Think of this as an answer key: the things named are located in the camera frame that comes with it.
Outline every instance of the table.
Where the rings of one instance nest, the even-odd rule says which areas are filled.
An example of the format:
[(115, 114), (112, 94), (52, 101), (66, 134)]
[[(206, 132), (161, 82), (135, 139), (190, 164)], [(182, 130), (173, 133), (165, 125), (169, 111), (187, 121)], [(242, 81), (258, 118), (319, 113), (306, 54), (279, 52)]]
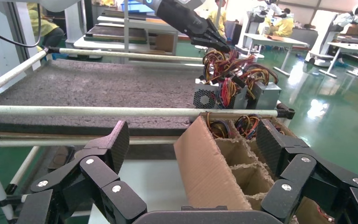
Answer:
[[(331, 72), (331, 69), (333, 69), (334, 64), (336, 63), (336, 61), (338, 59), (338, 55), (340, 53), (358, 53), (358, 44), (353, 44), (353, 43), (332, 43), (332, 42), (329, 42), (328, 44), (338, 47), (338, 51), (337, 51), (336, 55), (334, 56), (333, 60), (331, 61), (329, 69), (327, 71), (320, 69), (319, 71), (321, 73), (323, 73), (323, 74), (326, 74), (326, 75), (330, 76), (330, 77), (337, 78), (336, 75), (331, 74), (330, 72)], [(356, 69), (354, 71), (347, 70), (347, 72), (349, 72), (352, 75), (358, 77), (358, 69)]]
[(293, 48), (294, 45), (296, 46), (301, 46), (301, 47), (308, 47), (309, 45), (307, 43), (301, 42), (301, 41), (297, 41), (288, 37), (282, 37), (282, 41), (276, 41), (276, 40), (271, 40), (263, 35), (258, 35), (258, 34), (244, 34), (246, 37), (251, 38), (251, 44), (250, 44), (250, 49), (253, 48), (254, 44), (260, 44), (260, 45), (269, 45), (269, 46), (277, 46), (277, 47), (284, 47), (284, 48), (289, 48), (285, 60), (283, 61), (283, 64), (281, 66), (281, 68), (277, 68), (274, 67), (275, 70), (281, 72), (282, 74), (286, 75), (286, 76), (290, 76), (289, 73), (285, 72), (285, 66), (286, 66), (286, 62), (289, 58), (289, 55), (291, 53), (291, 50)]

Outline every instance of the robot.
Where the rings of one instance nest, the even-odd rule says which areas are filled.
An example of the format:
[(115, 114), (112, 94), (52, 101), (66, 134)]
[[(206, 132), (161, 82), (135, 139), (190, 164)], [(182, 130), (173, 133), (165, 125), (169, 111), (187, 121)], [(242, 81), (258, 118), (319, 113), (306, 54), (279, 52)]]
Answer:
[(344, 27), (348, 24), (358, 25), (358, 5), (352, 9), (352, 11), (344, 14), (334, 14), (330, 18), (326, 18), (326, 23), (323, 27), (319, 28), (319, 36), (311, 51), (308, 52), (305, 60), (311, 64), (320, 67), (329, 67), (333, 56), (327, 55), (329, 50), (329, 44), (344, 30)]
[(245, 51), (250, 48), (251, 40), (244, 38), (243, 34), (256, 34), (260, 23), (265, 21), (266, 16), (270, 14), (271, 10), (277, 17), (286, 17), (286, 14), (276, 5), (276, 0), (258, 1), (257, 5), (245, 14), (238, 42), (239, 48), (245, 48)]

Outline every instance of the black cable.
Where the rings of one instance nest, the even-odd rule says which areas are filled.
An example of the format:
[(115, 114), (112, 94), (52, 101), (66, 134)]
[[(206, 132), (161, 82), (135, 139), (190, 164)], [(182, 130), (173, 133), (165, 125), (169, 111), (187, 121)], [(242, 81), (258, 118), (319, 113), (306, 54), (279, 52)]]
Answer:
[(25, 48), (33, 48), (33, 47), (38, 46), (39, 42), (41, 41), (41, 9), (39, 7), (39, 4), (37, 4), (37, 7), (38, 7), (38, 41), (34, 45), (25, 45), (23, 43), (11, 41), (1, 35), (0, 35), (0, 39), (4, 40), (6, 42), (12, 43), (14, 45), (18, 45), (20, 47), (25, 47)]

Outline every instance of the gray foam pad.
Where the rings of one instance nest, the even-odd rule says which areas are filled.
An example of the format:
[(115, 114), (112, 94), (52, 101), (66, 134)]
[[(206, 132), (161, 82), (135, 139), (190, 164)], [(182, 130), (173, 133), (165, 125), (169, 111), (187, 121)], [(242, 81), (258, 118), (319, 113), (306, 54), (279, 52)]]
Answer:
[[(193, 108), (202, 68), (50, 61), (0, 94), (0, 105)], [(0, 116), (0, 132), (110, 134), (127, 120), (132, 136), (178, 136), (188, 118)]]

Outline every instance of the epoxy floor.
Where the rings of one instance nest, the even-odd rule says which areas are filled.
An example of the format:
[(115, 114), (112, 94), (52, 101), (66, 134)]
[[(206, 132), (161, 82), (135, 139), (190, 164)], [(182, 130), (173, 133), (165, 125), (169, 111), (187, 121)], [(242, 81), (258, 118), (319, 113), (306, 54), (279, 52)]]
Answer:
[[(332, 73), (337, 79), (318, 74), (317, 67), (307, 66), (296, 57), (305, 52), (290, 55), (286, 71), (290, 77), (278, 73), (282, 88), (280, 101), (296, 110), (289, 128), (308, 143), (322, 157), (358, 174), (358, 78), (336, 67)], [(202, 56), (187, 42), (178, 43), (178, 56)], [(269, 68), (280, 67), (286, 52), (264, 51), (265, 59), (258, 63)], [(353, 66), (357, 61), (345, 60)], [(30, 148), (0, 149), (0, 180), (4, 187), (25, 159)], [(87, 223), (87, 219), (71, 223)], [(0, 212), (0, 223), (5, 223)]]

